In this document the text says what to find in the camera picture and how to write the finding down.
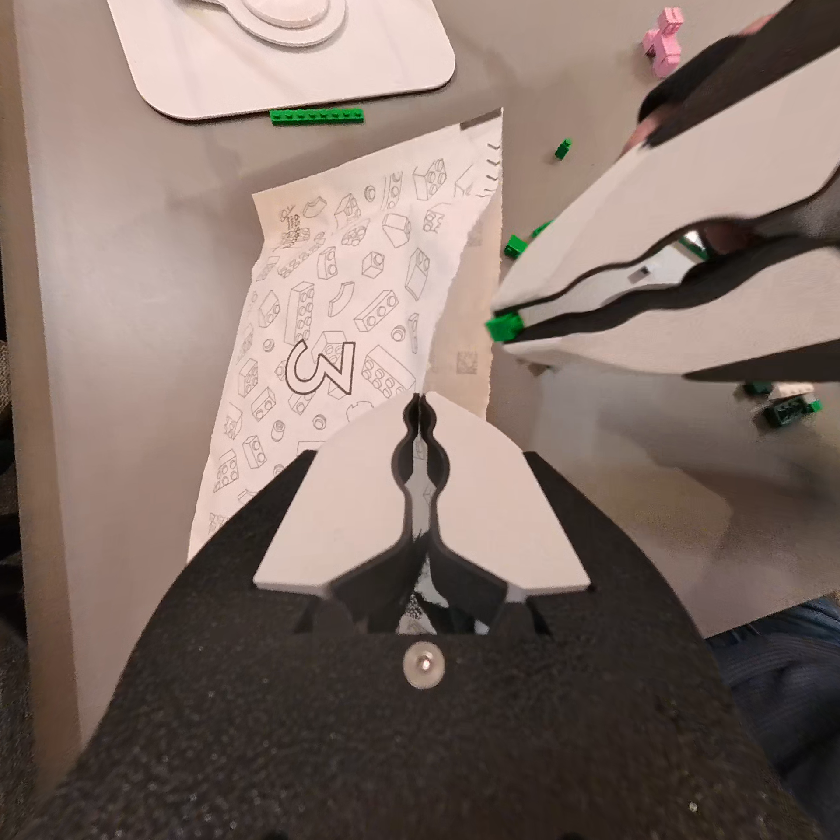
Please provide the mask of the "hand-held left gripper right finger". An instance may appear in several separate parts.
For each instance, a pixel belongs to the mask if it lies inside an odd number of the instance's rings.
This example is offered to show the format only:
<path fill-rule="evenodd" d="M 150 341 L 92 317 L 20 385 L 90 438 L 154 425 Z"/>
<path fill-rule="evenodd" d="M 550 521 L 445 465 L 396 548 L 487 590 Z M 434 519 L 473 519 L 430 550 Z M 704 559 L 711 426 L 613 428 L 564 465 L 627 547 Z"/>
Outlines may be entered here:
<path fill-rule="evenodd" d="M 436 392 L 423 396 L 423 441 L 429 570 L 449 606 L 490 627 L 507 603 L 590 587 L 519 446 Z"/>

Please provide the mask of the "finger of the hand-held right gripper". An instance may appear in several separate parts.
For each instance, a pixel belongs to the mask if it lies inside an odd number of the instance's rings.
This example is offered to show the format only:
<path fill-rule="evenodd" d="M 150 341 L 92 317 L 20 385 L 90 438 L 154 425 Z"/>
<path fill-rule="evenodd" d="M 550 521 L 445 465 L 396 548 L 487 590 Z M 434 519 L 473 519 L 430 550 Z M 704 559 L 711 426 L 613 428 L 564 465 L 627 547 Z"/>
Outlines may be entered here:
<path fill-rule="evenodd" d="M 672 139 L 635 146 L 516 260 L 493 312 L 521 312 L 531 326 L 588 277 L 632 266 L 682 230 L 818 193 L 838 167 L 838 82 L 837 62 L 811 62 Z"/>
<path fill-rule="evenodd" d="M 838 245 L 781 238 L 525 328 L 502 347 L 555 366 L 582 360 L 697 382 L 838 382 Z"/>

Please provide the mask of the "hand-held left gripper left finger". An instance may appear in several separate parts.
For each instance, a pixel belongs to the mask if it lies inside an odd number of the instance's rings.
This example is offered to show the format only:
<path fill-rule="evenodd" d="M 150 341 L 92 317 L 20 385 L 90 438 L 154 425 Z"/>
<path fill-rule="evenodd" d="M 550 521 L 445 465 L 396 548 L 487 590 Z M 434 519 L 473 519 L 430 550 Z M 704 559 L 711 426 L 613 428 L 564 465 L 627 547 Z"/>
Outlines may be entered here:
<path fill-rule="evenodd" d="M 424 564 L 408 487 L 419 403 L 416 393 L 393 397 L 317 450 L 257 589 L 338 602 L 355 623 L 399 624 Z"/>

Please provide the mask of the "brick-print white paper bag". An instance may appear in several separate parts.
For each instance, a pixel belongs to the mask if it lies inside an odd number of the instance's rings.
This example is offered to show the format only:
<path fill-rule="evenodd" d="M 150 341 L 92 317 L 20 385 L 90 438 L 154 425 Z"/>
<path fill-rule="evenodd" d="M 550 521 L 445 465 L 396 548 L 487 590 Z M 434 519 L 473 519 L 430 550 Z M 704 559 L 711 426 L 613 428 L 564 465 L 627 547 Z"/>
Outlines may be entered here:
<path fill-rule="evenodd" d="M 187 559 L 306 450 L 404 392 L 479 417 L 501 266 L 502 111 L 253 196 L 251 273 Z"/>

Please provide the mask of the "grey desk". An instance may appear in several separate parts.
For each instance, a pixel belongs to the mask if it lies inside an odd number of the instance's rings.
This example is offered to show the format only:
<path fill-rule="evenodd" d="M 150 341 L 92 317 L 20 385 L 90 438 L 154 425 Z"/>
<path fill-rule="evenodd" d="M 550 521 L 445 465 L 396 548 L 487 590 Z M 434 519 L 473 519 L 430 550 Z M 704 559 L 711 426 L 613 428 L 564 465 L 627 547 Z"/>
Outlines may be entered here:
<path fill-rule="evenodd" d="M 183 568 L 263 237 L 252 195 L 502 106 L 504 236 L 614 162 L 668 2 L 436 2 L 441 91 L 363 127 L 180 123 L 137 92 L 104 2 L 2 5 L 2 251 L 35 790 L 67 772 Z M 563 161 L 553 153 L 572 138 Z M 489 420 L 656 563 L 705 635 L 838 588 L 838 387 L 765 433 L 733 385 L 496 353 Z"/>

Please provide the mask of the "person's right hand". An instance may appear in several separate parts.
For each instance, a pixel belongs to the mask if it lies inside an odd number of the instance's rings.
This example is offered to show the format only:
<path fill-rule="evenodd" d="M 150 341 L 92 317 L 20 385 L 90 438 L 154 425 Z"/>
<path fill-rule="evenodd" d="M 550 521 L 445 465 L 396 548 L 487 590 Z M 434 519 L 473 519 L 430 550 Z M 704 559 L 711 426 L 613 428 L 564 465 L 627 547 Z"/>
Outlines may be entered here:
<path fill-rule="evenodd" d="M 755 239 L 753 231 L 728 220 L 709 222 L 699 227 L 698 235 L 707 255 L 726 256 L 746 249 Z"/>

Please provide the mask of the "pink brick piece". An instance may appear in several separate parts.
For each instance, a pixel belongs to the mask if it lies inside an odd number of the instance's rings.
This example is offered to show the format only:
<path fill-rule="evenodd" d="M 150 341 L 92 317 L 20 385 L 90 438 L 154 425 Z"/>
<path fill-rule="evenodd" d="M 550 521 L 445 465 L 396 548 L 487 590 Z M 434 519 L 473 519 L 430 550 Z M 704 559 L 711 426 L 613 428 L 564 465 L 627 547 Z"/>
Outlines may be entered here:
<path fill-rule="evenodd" d="M 665 7 L 654 28 L 645 34 L 642 47 L 650 58 L 652 71 L 659 80 L 666 79 L 679 66 L 681 47 L 677 38 L 685 19 L 679 7 Z"/>

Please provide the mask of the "dark green brick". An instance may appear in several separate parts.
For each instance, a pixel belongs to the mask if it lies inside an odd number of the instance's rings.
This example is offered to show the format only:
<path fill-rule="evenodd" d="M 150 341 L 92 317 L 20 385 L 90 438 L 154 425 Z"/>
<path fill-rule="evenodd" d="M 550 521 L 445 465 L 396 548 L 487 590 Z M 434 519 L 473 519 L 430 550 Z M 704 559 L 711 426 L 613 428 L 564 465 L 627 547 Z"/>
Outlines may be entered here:
<path fill-rule="evenodd" d="M 772 402 L 762 410 L 762 416 L 770 428 L 780 429 L 797 424 L 822 410 L 822 402 L 813 395 L 797 395 Z"/>

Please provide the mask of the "person's leg in blue trousers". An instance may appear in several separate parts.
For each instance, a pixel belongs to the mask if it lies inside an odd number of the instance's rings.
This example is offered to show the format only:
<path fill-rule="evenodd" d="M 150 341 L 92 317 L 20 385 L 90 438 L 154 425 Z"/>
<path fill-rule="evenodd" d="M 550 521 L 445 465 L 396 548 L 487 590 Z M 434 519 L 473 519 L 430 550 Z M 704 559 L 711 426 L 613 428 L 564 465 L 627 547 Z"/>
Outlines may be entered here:
<path fill-rule="evenodd" d="M 825 837 L 839 828 L 839 611 L 830 596 L 707 639 L 739 715 Z"/>

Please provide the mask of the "long thin green plate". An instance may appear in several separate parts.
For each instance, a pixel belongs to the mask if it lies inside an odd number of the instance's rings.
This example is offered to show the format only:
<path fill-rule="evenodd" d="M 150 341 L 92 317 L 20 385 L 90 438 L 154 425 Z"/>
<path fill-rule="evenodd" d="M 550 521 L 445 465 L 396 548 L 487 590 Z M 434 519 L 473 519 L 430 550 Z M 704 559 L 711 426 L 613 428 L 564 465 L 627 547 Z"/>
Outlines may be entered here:
<path fill-rule="evenodd" d="M 268 115 L 276 127 L 364 123 L 362 108 L 274 108 Z"/>

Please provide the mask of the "white booklet stand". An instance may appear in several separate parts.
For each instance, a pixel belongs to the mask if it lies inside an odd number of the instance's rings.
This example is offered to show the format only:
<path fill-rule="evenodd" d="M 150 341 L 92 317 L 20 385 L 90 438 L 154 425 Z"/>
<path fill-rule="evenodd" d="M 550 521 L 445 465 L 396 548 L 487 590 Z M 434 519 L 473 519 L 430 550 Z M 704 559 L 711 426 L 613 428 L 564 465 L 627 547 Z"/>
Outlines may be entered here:
<path fill-rule="evenodd" d="M 331 2 L 282 30 L 241 2 L 109 1 L 142 99 L 182 121 L 430 91 L 455 74 L 433 2 Z"/>

